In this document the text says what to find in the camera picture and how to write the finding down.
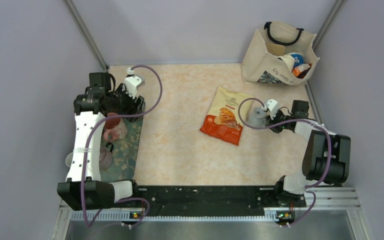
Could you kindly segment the cream white mug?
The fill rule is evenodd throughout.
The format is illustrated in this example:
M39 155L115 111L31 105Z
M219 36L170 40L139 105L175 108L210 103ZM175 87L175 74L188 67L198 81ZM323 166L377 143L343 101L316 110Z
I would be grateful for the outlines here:
M70 168L73 162L74 153L70 152L65 158L65 165Z

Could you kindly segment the orange chips bag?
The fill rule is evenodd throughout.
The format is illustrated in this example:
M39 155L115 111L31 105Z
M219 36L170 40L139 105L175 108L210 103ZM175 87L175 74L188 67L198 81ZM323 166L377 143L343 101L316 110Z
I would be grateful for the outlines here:
M239 145L243 121L251 108L251 101L243 103L248 98L252 96L219 86L199 130L208 136Z

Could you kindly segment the large pink mug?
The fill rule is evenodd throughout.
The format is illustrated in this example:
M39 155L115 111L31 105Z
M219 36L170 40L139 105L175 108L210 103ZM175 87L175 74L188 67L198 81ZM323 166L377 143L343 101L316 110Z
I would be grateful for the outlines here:
M111 143L125 138L128 133L126 124L119 117L106 120L103 129L103 139Z

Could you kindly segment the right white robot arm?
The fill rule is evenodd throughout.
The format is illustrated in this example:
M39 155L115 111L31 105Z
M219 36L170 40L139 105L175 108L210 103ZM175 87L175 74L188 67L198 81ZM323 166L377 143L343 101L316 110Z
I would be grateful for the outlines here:
M265 120L271 130L279 134L290 130L307 141L301 170L282 176L274 186L273 200L287 206L301 198L306 186L316 183L343 184L349 176L351 138L328 131L322 124L309 118L309 103L294 100L286 115L274 99L266 101Z

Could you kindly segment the light blue white mug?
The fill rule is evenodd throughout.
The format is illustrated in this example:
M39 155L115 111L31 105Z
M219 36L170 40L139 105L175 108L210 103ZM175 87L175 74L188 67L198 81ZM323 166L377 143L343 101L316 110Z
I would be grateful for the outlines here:
M266 126L267 112L262 107L255 107L248 115L246 123L253 128Z

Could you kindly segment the lilac mug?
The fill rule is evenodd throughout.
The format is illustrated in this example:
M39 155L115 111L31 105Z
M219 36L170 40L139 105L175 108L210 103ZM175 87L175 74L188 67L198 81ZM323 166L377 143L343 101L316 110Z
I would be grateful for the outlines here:
M113 163L112 152L114 150L114 145L111 142L106 143L105 145L100 146L99 153L99 169L106 170Z

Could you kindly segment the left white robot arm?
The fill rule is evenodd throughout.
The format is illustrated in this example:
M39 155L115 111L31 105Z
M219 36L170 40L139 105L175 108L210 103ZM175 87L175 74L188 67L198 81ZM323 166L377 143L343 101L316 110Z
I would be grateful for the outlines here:
M109 209L119 200L129 207L140 202L141 194L134 189L132 180L102 181L100 152L108 114L122 114L128 120L140 117L144 98L137 96L137 91L144 82L133 70L128 70L124 82L114 87L112 74L93 72L85 92L73 101L73 155L65 181L57 185L57 193L74 211Z

